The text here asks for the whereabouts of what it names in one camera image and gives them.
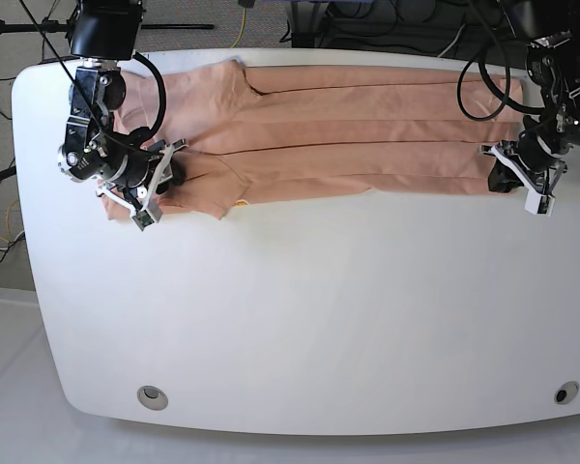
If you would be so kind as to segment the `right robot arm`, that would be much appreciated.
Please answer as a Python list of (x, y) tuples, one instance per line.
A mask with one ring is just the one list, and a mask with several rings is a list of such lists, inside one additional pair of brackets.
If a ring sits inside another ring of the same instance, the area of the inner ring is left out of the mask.
[[(70, 77), (71, 108), (59, 159), (60, 170), (73, 181), (101, 180), (102, 192), (137, 218), (149, 214), (153, 195), (186, 179), (184, 167), (174, 159), (184, 142), (144, 146), (160, 130), (167, 96), (159, 70), (134, 49), (143, 15), (140, 1), (81, 1), (76, 7), (71, 53), (84, 63)], [(119, 133), (114, 129), (115, 114), (126, 100), (127, 83), (118, 64), (129, 60), (153, 75), (159, 106), (152, 126)]]

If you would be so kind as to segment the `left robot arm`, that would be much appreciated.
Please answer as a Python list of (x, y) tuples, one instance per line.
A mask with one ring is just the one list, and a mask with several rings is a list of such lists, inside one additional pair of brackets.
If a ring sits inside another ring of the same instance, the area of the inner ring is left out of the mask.
[[(470, 11), (487, 34), (471, 62), (481, 80), (496, 98), (497, 106), (485, 115), (492, 120), (507, 109), (523, 116), (523, 130), (514, 141), (491, 147), (496, 161), (488, 176), (488, 188), (509, 193), (524, 187), (546, 201), (566, 173), (565, 155), (580, 146), (580, 1), (502, 1), (499, 8), (509, 25), (508, 33), (494, 29), (476, 2)], [(499, 89), (488, 75), (485, 57), (496, 48), (503, 63), (509, 63), (504, 44), (526, 46), (528, 77), (539, 87), (543, 105), (531, 107), (512, 95), (511, 72), (505, 72), (505, 87)]]

